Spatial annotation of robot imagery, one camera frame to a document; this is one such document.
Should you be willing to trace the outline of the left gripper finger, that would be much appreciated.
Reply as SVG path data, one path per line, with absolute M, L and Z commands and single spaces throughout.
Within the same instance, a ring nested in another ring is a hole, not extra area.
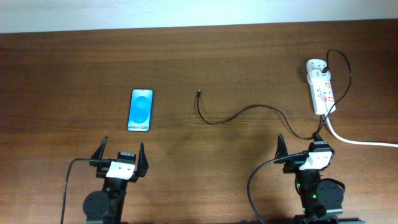
M 91 160 L 102 160 L 107 141 L 108 137 L 105 136 L 99 148 L 91 156 Z
M 144 144 L 141 143 L 140 150 L 139 150 L 139 158 L 138 158 L 138 163 L 137 163 L 138 176 L 144 177 L 147 173 L 148 168 L 149 168 L 149 163 L 148 163 L 146 155 L 145 155 Z

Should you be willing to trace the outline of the blue Galaxy smartphone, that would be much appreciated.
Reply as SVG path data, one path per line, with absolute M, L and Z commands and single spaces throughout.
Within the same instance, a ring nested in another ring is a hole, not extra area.
M 148 132 L 150 130 L 154 91 L 151 89 L 134 89 L 127 121 L 127 130 L 131 132 Z

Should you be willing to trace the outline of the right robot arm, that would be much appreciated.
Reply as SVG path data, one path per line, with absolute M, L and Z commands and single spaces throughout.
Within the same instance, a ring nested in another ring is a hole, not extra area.
M 322 179 L 320 172 L 330 166 L 335 151 L 315 134 L 306 151 L 289 155 L 283 135 L 278 135 L 275 159 L 283 164 L 283 173 L 295 175 L 295 188 L 300 196 L 303 214 L 295 223 L 338 223 L 343 213 L 345 185 L 335 179 Z

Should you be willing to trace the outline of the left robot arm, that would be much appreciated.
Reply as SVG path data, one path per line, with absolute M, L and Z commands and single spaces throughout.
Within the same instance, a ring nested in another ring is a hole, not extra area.
M 87 223 L 121 223 L 128 183 L 137 182 L 149 168 L 143 143 L 138 154 L 119 152 L 115 159 L 103 159 L 107 140 L 90 157 L 96 177 L 104 182 L 101 190 L 90 193 L 83 202 Z

